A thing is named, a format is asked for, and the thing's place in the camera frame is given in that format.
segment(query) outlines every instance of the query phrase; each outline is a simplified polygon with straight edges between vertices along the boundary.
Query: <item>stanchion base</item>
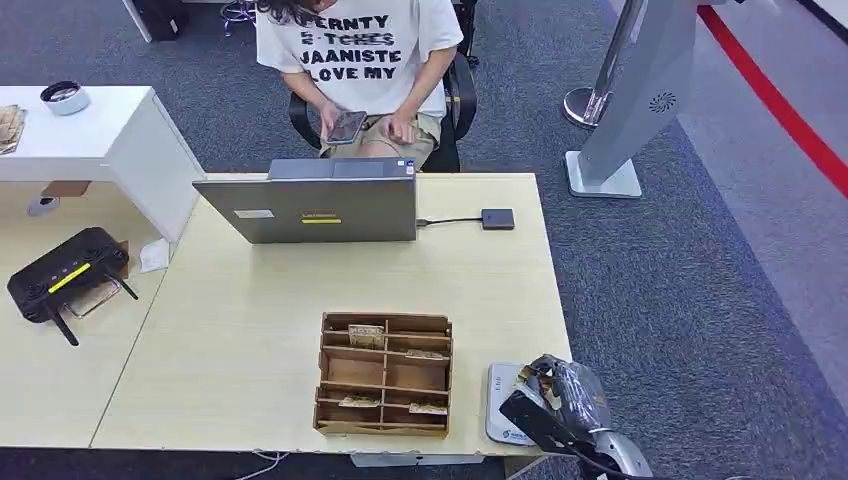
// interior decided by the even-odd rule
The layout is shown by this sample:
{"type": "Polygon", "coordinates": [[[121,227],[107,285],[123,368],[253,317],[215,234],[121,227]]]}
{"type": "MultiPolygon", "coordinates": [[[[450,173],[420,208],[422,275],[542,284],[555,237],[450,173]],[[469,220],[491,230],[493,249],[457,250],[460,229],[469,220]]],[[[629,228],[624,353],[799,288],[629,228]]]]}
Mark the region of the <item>stanchion base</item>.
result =
{"type": "Polygon", "coordinates": [[[633,160],[621,166],[606,182],[600,185],[583,185],[583,175],[580,173],[580,162],[577,157],[580,152],[565,154],[565,166],[568,170],[568,181],[571,194],[575,197],[606,197],[606,198],[640,198],[642,187],[633,168],[633,160]]]}
{"type": "Polygon", "coordinates": [[[597,128],[597,122],[586,120],[586,107],[589,105],[589,98],[592,96],[591,88],[575,88],[565,94],[565,100],[562,102],[562,115],[571,123],[578,127],[593,129],[597,128]]]}

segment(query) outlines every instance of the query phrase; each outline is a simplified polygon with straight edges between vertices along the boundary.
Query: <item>black cable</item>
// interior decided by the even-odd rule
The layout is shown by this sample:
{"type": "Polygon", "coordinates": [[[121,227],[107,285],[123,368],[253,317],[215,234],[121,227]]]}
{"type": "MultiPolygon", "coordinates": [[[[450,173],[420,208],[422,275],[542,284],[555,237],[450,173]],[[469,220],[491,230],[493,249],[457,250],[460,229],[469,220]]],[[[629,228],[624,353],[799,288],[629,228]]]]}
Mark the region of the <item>black cable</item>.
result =
{"type": "Polygon", "coordinates": [[[457,223],[457,222],[482,222],[483,217],[474,217],[474,218],[448,218],[446,220],[427,220],[426,218],[419,218],[415,221],[415,225],[418,228],[429,227],[430,225],[437,225],[440,223],[457,223]]]}
{"type": "Polygon", "coordinates": [[[591,458],[584,455],[583,452],[581,452],[577,448],[574,448],[571,445],[565,444],[564,446],[567,450],[570,450],[571,453],[573,453],[574,455],[579,457],[580,460],[583,460],[584,462],[586,462],[589,465],[591,465],[591,466],[597,468],[598,470],[604,472],[605,474],[607,474],[610,477],[624,478],[626,480],[672,480],[671,478],[668,478],[668,477],[638,477],[638,476],[635,476],[635,475],[628,475],[626,473],[617,472],[617,471],[615,471],[611,468],[607,468],[607,467],[601,465],[600,463],[592,460],[591,458]]]}

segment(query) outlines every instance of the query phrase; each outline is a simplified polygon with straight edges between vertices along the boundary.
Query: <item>red line on floor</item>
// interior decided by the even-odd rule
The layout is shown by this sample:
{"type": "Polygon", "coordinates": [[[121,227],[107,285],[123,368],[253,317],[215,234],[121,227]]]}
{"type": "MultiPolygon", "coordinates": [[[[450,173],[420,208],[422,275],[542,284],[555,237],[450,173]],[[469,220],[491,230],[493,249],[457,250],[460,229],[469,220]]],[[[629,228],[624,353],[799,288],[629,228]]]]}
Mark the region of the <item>red line on floor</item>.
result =
{"type": "Polygon", "coordinates": [[[804,121],[798,111],[780,93],[780,90],[771,83],[762,69],[754,62],[754,59],[733,36],[730,29],[716,13],[713,7],[701,5],[698,14],[713,37],[721,45],[754,93],[771,111],[774,118],[783,126],[795,143],[801,147],[807,156],[816,164],[821,172],[833,183],[833,185],[848,198],[848,165],[845,165],[838,155],[819,137],[810,125],[804,121]]]}

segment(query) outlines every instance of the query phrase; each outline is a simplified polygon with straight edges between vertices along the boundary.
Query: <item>white power cord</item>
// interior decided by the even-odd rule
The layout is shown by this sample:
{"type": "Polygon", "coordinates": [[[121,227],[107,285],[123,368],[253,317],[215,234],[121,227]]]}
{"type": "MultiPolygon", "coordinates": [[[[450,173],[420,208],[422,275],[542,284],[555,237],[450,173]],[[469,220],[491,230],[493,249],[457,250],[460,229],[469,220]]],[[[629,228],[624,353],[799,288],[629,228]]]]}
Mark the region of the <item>white power cord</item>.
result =
{"type": "Polygon", "coordinates": [[[266,455],[266,454],[265,454],[265,452],[262,452],[261,450],[254,450],[254,451],[253,451],[253,452],[251,452],[251,453],[253,453],[253,454],[254,454],[254,455],[256,455],[257,457],[264,458],[265,460],[270,460],[270,461],[272,461],[272,462],[274,462],[274,463],[272,463],[272,464],[271,464],[271,466],[269,466],[269,467],[267,467],[267,468],[263,468],[262,470],[259,470],[258,472],[254,472],[254,473],[251,473],[250,475],[246,475],[246,476],[244,476],[244,477],[239,477],[239,478],[236,478],[236,479],[234,479],[234,480],[248,480],[249,478],[258,477],[259,475],[262,475],[262,474],[268,473],[268,472],[270,472],[271,470],[273,470],[273,469],[277,468],[277,465],[279,465],[279,464],[280,464],[280,462],[281,462],[284,458],[286,458],[286,457],[288,457],[288,456],[289,456],[289,454],[288,454],[288,453],[276,453],[276,454],[275,454],[275,456],[273,456],[273,457],[272,457],[271,455],[266,455]]]}

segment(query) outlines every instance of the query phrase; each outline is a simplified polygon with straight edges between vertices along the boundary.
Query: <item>chair armrest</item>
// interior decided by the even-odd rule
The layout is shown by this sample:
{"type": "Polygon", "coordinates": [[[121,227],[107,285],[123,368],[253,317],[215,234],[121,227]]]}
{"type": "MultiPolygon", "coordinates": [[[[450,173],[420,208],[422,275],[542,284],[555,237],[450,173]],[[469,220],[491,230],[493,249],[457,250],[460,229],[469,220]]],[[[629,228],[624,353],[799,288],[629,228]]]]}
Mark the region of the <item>chair armrest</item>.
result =
{"type": "Polygon", "coordinates": [[[457,53],[448,69],[448,93],[452,97],[453,108],[459,107],[459,115],[455,117],[456,139],[461,140],[477,114],[477,89],[471,75],[471,66],[465,55],[457,53]]]}
{"type": "Polygon", "coordinates": [[[297,133],[304,140],[317,149],[321,148],[321,136],[309,124],[309,116],[306,113],[306,101],[294,92],[292,92],[292,97],[289,101],[289,119],[294,129],[297,130],[297,133]]]}

